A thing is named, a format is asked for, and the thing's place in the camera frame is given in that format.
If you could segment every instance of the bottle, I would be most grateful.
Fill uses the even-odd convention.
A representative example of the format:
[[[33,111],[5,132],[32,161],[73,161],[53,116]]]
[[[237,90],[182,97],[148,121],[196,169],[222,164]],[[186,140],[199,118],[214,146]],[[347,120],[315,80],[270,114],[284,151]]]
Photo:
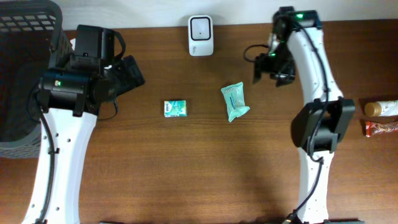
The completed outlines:
[[[366,103],[365,114],[368,116],[398,115],[398,100]]]

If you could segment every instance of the plastic wrapper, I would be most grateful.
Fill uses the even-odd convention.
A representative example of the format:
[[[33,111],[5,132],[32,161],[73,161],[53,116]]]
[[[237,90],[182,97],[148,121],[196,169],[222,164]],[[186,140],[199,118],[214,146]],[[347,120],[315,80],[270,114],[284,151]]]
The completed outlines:
[[[224,87],[221,92],[224,95],[229,122],[250,110],[250,107],[244,104],[243,82]]]
[[[371,137],[375,134],[391,133],[398,131],[398,122],[392,122],[387,124],[379,124],[376,122],[366,121],[366,137]]]

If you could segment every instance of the plastic laundry basket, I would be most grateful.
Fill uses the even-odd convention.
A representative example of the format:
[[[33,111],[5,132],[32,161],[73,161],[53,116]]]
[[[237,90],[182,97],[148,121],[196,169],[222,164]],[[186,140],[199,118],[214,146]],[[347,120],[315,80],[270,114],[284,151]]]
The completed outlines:
[[[39,112],[27,97],[46,69],[72,51],[52,1],[0,2],[0,157],[38,157]]]

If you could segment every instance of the light blue package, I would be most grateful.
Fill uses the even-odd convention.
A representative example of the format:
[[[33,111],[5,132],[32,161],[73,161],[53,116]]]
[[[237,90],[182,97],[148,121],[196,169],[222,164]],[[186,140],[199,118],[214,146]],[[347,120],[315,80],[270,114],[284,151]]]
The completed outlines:
[[[244,105],[243,82],[224,87],[221,92],[224,95],[229,122],[250,110],[250,107]]]

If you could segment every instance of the small green box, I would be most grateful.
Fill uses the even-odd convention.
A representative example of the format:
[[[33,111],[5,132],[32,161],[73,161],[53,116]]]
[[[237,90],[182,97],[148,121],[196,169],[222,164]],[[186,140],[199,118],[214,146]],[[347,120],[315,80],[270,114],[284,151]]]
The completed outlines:
[[[165,101],[164,116],[166,118],[187,116],[187,102],[185,100]]]

